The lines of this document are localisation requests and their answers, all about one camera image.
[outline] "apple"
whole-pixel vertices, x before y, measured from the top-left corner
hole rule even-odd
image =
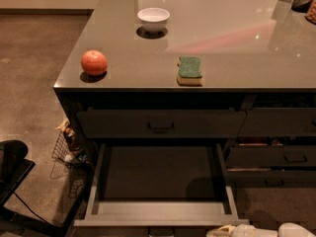
[[[108,68],[106,57],[97,50],[88,50],[81,57],[81,67],[88,75],[99,76]]]

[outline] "drawer handle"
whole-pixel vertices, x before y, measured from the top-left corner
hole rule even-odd
[[[175,129],[175,124],[172,122],[170,124],[170,126],[152,126],[150,124],[150,122],[147,125],[148,129],[152,132],[161,132],[161,133],[165,133],[165,132],[169,132],[173,129]]]
[[[286,163],[304,163],[307,162],[307,157],[305,155],[284,155]]]
[[[284,186],[284,180],[280,181],[268,181],[265,180],[266,187],[283,187]]]

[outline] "floor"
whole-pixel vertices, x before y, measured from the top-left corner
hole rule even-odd
[[[0,15],[0,140],[20,139],[36,166],[17,194],[48,222],[61,225],[76,192],[70,170],[52,158],[64,112],[52,86],[82,32],[86,15]],[[298,223],[316,232],[316,189],[240,189],[241,217],[258,228]],[[35,217],[15,197],[6,207]],[[0,236],[44,236],[0,221]],[[67,236],[81,236],[70,228]]]

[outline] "bowl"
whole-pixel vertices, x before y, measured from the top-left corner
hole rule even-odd
[[[138,12],[142,28],[149,34],[158,34],[166,28],[170,13],[161,8],[146,8]]]

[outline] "gray countertop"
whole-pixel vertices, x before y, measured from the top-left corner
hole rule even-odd
[[[137,12],[167,9],[166,35],[137,34]],[[316,92],[316,26],[280,0],[100,0],[54,89],[67,91]],[[88,80],[82,54],[101,51],[103,78]],[[201,60],[203,85],[179,86],[177,59]]]

